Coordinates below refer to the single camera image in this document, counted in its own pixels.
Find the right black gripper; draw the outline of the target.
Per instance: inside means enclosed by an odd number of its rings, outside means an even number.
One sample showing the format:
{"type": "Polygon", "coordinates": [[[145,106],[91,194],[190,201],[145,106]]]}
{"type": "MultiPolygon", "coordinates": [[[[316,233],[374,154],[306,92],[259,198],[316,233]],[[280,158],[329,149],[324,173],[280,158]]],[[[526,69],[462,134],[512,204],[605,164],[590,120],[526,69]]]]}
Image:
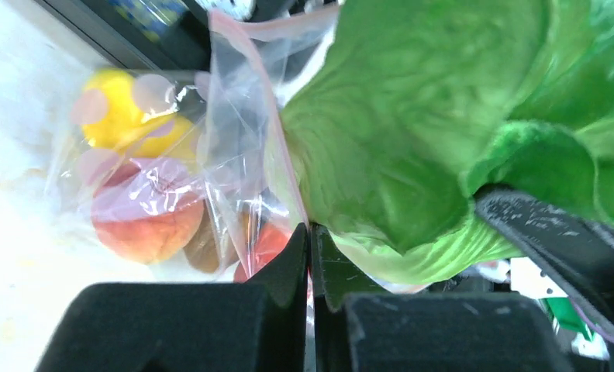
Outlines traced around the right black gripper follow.
{"type": "Polygon", "coordinates": [[[602,339],[614,371],[614,229],[504,186],[474,198],[476,215],[530,261],[512,260],[511,289],[542,298],[560,326],[602,339]]]}

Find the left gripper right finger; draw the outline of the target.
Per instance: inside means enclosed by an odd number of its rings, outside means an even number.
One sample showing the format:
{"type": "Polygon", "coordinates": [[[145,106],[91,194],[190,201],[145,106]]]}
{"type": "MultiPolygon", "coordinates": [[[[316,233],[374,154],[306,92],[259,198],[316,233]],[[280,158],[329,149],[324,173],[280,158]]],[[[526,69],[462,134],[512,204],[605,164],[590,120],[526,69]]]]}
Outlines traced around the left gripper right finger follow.
{"type": "Polygon", "coordinates": [[[344,297],[356,292],[384,292],[336,247],[328,229],[310,226],[310,273],[315,310],[316,369],[351,372],[344,297]]]}

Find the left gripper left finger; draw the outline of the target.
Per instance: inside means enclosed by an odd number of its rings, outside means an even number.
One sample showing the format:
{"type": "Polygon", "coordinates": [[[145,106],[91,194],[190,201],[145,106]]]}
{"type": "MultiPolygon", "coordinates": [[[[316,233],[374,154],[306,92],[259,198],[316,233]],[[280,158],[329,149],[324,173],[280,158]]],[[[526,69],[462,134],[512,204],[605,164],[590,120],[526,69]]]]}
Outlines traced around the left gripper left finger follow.
{"type": "Polygon", "coordinates": [[[302,371],[309,229],[299,223],[287,246],[247,282],[259,295],[253,321],[255,371],[302,371]]]}

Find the red pepper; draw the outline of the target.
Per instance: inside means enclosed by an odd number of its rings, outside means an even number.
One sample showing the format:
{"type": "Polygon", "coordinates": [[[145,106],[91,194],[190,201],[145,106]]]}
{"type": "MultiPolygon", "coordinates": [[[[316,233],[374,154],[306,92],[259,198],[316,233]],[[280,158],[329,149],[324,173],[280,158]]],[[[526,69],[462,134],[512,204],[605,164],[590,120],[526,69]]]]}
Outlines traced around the red pepper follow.
{"type": "Polygon", "coordinates": [[[287,245],[291,233],[267,222],[260,229],[252,251],[236,267],[233,281],[244,282],[269,264],[287,245]]]}

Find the brown potato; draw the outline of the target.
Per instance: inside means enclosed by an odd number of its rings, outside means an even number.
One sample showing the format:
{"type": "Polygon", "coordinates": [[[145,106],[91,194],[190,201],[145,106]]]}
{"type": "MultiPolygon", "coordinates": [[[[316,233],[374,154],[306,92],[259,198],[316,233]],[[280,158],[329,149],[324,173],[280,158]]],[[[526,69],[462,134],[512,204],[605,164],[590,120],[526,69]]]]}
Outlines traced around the brown potato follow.
{"type": "Polygon", "coordinates": [[[216,230],[208,210],[183,251],[189,264],[206,274],[219,273],[239,259],[230,237],[216,230]]]}

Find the clear zip top bag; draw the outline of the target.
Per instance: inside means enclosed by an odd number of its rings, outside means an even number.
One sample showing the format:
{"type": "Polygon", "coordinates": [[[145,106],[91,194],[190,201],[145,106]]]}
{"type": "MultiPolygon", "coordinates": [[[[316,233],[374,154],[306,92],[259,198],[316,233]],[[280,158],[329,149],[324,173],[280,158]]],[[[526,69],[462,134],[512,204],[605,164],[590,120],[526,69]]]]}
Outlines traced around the clear zip top bag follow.
{"type": "Polygon", "coordinates": [[[173,281],[236,281],[260,271],[300,222],[362,211],[309,196],[369,183],[367,150],[326,129],[291,92],[340,8],[262,23],[211,16],[211,71],[106,68],[84,86],[54,144],[55,227],[100,253],[152,265],[173,281]]]}

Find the peach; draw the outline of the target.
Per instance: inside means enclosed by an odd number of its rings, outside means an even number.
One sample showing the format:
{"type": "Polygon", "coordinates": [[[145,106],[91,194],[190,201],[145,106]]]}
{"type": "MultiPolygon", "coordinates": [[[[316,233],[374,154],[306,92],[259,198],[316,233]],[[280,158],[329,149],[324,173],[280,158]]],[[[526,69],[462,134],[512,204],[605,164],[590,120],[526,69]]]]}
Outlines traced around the peach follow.
{"type": "Polygon", "coordinates": [[[167,260],[197,233],[205,213],[188,168],[170,158],[135,158],[115,169],[93,196],[99,241],[141,264],[167,260]]]}

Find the green lettuce leaf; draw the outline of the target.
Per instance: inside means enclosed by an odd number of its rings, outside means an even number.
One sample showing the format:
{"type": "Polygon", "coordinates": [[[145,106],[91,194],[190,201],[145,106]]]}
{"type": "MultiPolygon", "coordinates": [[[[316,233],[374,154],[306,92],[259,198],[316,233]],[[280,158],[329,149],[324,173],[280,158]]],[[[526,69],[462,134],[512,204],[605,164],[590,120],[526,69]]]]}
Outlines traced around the green lettuce leaf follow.
{"type": "Polygon", "coordinates": [[[489,183],[614,226],[614,1],[348,1],[281,121],[309,219],[379,280],[517,257],[489,183]]]}

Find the yellow mango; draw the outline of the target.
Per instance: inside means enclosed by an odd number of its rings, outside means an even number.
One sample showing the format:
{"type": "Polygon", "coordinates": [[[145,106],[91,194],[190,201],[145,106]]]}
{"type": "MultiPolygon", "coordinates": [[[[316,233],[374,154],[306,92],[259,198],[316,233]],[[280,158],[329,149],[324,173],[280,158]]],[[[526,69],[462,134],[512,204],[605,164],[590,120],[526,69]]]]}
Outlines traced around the yellow mango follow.
{"type": "Polygon", "coordinates": [[[74,104],[71,121],[94,148],[133,157],[195,157],[199,131],[179,113],[174,83],[159,74],[98,71],[74,104]]]}

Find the purple eggplant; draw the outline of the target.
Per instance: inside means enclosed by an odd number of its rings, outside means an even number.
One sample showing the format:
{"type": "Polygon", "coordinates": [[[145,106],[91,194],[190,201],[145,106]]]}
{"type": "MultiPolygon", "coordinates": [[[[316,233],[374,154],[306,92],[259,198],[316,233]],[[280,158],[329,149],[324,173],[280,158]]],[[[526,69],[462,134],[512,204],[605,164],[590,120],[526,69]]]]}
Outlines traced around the purple eggplant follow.
{"type": "Polygon", "coordinates": [[[184,72],[179,106],[200,132],[192,149],[200,166],[201,191],[222,219],[258,213],[286,219],[286,174],[277,138],[278,106],[268,67],[286,56],[280,46],[264,56],[272,40],[240,24],[211,32],[209,71],[184,72]]]}

